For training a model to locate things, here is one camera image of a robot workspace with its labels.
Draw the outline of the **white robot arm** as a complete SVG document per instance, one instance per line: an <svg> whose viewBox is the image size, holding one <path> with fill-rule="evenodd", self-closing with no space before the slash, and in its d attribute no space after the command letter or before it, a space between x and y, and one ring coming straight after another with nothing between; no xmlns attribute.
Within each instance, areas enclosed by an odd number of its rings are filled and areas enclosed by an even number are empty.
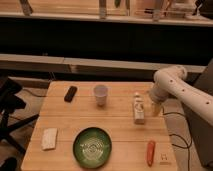
<svg viewBox="0 0 213 171"><path fill-rule="evenodd" d="M149 90L154 103L162 103L171 94L213 126L213 96L187 84L187 70L182 65L159 69Z"/></svg>

